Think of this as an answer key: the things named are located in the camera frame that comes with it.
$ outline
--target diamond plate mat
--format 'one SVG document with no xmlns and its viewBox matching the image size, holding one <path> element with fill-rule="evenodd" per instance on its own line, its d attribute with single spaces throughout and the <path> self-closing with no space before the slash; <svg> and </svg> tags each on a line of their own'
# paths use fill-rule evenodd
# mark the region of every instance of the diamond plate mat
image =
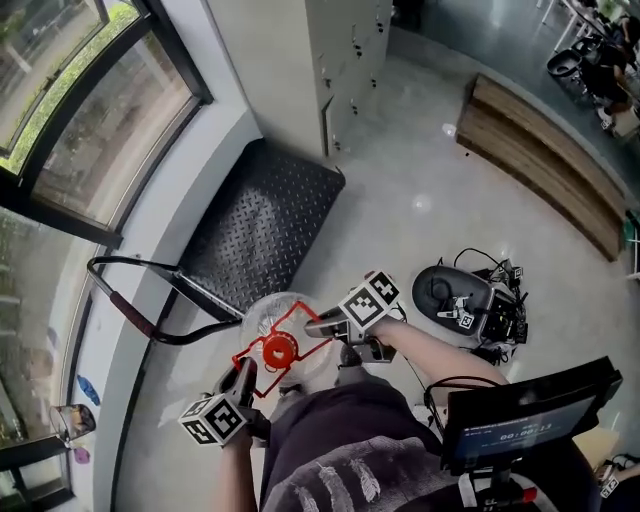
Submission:
<svg viewBox="0 0 640 512">
<path fill-rule="evenodd" d="M 342 174 L 253 141 L 213 198 L 180 266 L 246 312 L 289 288 L 344 186 Z M 216 316 L 229 318 L 223 310 Z"/>
</svg>

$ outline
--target screen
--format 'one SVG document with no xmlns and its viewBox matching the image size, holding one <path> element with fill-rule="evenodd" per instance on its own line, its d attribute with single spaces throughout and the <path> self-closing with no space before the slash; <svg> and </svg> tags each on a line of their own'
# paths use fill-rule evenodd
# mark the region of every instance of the screen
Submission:
<svg viewBox="0 0 640 512">
<path fill-rule="evenodd" d="M 456 446 L 455 458 L 469 460 L 522 450 L 566 436 L 582 419 L 593 400 L 591 397 L 534 416 L 465 428 Z"/>
</svg>

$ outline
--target red handle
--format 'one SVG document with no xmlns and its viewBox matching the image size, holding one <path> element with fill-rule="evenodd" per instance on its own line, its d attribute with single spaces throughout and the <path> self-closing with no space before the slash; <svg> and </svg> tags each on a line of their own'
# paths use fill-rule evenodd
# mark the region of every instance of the red handle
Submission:
<svg viewBox="0 0 640 512">
<path fill-rule="evenodd" d="M 120 310 L 120 312 L 129 320 L 136 328 L 141 331 L 147 338 L 152 338 L 156 326 L 149 322 L 145 316 L 134 308 L 122 295 L 113 292 L 109 295 L 111 303 Z"/>
</svg>

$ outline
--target white cabinet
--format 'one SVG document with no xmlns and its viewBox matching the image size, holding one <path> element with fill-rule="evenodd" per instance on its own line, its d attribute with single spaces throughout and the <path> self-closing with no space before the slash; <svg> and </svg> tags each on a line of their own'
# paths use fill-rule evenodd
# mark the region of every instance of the white cabinet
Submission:
<svg viewBox="0 0 640 512">
<path fill-rule="evenodd" d="M 316 160 L 344 149 L 384 64 L 392 0 L 208 2 L 263 134 Z"/>
</svg>

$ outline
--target person's left hand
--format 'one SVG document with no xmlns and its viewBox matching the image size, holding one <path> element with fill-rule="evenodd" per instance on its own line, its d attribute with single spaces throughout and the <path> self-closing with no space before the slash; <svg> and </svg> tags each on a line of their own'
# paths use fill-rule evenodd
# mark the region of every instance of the person's left hand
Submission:
<svg viewBox="0 0 640 512">
<path fill-rule="evenodd" d="M 233 436 L 230 442 L 223 446 L 223 450 L 237 451 L 239 453 L 249 452 L 253 445 L 253 438 L 249 435 L 247 427 L 242 427 Z"/>
</svg>

